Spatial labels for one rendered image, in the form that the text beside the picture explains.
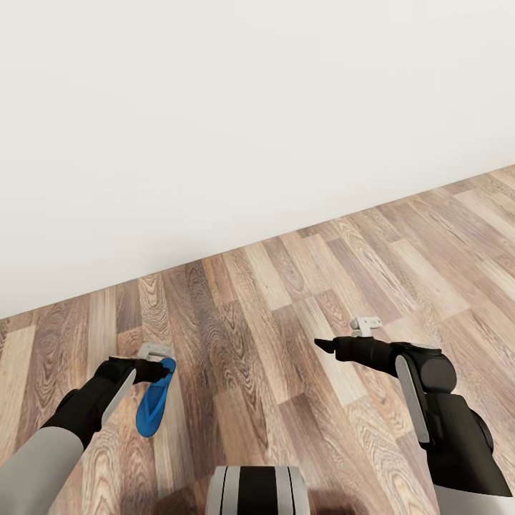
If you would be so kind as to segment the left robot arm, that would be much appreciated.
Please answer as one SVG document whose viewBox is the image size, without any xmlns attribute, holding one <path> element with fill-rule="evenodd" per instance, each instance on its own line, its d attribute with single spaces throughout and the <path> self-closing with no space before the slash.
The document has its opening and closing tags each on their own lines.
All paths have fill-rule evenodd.
<svg viewBox="0 0 515 515">
<path fill-rule="evenodd" d="M 68 392 L 56 414 L 0 466 L 0 515 L 46 515 L 129 388 L 167 377 L 170 368 L 150 355 L 170 358 L 172 349 L 143 343 L 137 359 L 112 355 L 81 389 Z"/>
</svg>

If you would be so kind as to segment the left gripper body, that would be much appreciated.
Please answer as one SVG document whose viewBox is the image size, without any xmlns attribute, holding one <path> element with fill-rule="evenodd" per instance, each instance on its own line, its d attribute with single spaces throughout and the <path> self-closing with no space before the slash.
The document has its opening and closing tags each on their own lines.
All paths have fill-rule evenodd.
<svg viewBox="0 0 515 515">
<path fill-rule="evenodd" d="M 159 381 L 164 363 L 144 359 L 137 359 L 137 362 L 142 364 L 143 372 L 142 376 L 134 383 L 140 383 L 141 381 L 156 383 Z"/>
</svg>

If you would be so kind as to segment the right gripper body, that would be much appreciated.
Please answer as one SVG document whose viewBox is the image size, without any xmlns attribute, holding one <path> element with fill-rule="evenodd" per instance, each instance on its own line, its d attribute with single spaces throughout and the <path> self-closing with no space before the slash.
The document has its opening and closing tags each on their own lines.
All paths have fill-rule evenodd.
<svg viewBox="0 0 515 515">
<path fill-rule="evenodd" d="M 335 359 L 337 361 L 354 361 L 378 371 L 372 362 L 372 350 L 378 345 L 378 342 L 383 341 L 375 340 L 373 336 L 341 336 L 335 339 Z"/>
</svg>

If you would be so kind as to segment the robot trunk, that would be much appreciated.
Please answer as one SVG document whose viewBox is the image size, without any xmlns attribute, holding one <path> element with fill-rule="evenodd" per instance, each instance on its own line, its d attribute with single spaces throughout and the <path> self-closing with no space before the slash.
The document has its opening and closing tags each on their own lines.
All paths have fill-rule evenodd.
<svg viewBox="0 0 515 515">
<path fill-rule="evenodd" d="M 218 466 L 205 515 L 310 515 L 298 466 Z"/>
</svg>

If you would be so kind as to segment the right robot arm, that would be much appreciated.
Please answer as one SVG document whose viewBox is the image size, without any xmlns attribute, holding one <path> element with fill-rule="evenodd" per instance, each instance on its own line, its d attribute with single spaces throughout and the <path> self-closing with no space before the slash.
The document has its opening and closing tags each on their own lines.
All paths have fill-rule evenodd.
<svg viewBox="0 0 515 515">
<path fill-rule="evenodd" d="M 515 498 L 492 454 L 484 420 L 452 394 L 453 363 L 432 345 L 375 340 L 379 317 L 357 317 L 351 336 L 315 338 L 340 362 L 354 361 L 398 378 L 419 446 L 426 450 L 440 515 L 515 515 Z"/>
</svg>

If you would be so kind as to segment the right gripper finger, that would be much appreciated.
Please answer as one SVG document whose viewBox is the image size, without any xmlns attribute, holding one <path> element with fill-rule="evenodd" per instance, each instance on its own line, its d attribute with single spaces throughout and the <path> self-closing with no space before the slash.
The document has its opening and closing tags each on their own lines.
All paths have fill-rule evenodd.
<svg viewBox="0 0 515 515">
<path fill-rule="evenodd" d="M 335 352 L 335 341 L 335 338 L 333 338 L 333 340 L 323 340 L 315 338 L 315 344 L 319 346 L 321 349 L 323 349 L 326 353 L 331 355 Z"/>
</svg>

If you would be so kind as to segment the sandal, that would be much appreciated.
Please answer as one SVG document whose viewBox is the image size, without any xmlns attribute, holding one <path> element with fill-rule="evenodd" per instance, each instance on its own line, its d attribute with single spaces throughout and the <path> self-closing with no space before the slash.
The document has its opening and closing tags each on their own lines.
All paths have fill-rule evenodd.
<svg viewBox="0 0 515 515">
<path fill-rule="evenodd" d="M 164 358 L 160 363 L 164 363 L 163 367 L 170 368 L 170 372 L 166 378 L 150 384 L 139 408 L 136 409 L 137 431 L 144 437 L 153 436 L 160 427 L 165 412 L 167 390 L 176 369 L 174 359 Z"/>
</svg>

